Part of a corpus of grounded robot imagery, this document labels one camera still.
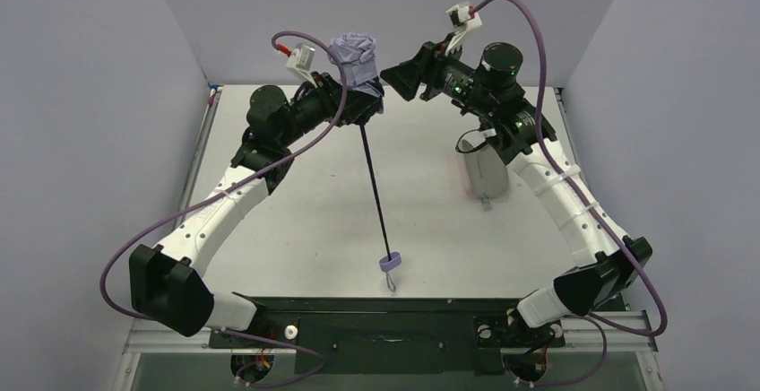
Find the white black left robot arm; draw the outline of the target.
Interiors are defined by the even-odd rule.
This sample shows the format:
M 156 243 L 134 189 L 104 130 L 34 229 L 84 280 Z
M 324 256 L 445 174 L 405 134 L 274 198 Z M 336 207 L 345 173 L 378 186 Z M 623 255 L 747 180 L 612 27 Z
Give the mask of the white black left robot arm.
M 155 246 L 137 246 L 128 259 L 133 309 L 175 332 L 245 331 L 258 306 L 238 294 L 213 293 L 203 280 L 225 240 L 270 196 L 291 164 L 283 158 L 306 134 L 333 118 L 338 126 L 364 125 L 383 108 L 377 74 L 346 87 L 329 74 L 313 73 L 292 97 L 276 85 L 254 90 L 241 145 L 201 207 Z

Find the lilac folding umbrella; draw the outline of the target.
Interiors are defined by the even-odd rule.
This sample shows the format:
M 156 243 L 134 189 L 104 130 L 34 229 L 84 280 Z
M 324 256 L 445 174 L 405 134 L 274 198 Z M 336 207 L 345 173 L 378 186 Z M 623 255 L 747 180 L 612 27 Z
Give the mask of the lilac folding umbrella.
M 374 157 L 371 151 L 367 125 L 369 120 L 384 112 L 384 86 L 381 84 L 376 64 L 376 38 L 363 32 L 343 32 L 331 39 L 329 49 L 336 55 L 336 65 L 346 75 L 349 102 L 346 104 L 345 120 L 359 129 L 365 154 L 368 176 L 384 245 L 384 253 L 378 267 L 384 274 L 387 290 L 398 291 L 393 271 L 402 263 L 399 252 L 393 251 L 387 232 L 382 200 L 376 179 Z

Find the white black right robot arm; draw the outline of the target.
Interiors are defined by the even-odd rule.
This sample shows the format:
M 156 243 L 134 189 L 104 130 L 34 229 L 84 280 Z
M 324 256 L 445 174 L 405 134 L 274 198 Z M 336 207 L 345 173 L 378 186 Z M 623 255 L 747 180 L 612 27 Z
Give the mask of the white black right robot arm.
M 593 198 L 581 169 L 567 161 L 553 126 L 517 82 L 522 52 L 495 42 L 470 67 L 460 51 L 426 42 L 410 60 L 385 68 L 380 77 L 406 101 L 449 97 L 463 114 L 479 120 L 487 144 L 538 198 L 568 246 L 574 266 L 531 292 L 507 312 L 521 331 L 569 315 L 586 316 L 627 289 L 652 256 L 644 237 L 632 238 Z

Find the pink umbrella case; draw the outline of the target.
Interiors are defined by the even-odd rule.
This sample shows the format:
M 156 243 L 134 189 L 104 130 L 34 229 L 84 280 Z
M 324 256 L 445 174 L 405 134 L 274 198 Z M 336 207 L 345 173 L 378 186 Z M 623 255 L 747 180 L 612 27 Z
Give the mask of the pink umbrella case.
M 479 201 L 484 211 L 504 200 L 510 190 L 507 167 L 495 150 L 485 143 L 481 149 L 462 139 L 456 144 L 461 158 L 462 179 L 466 193 Z

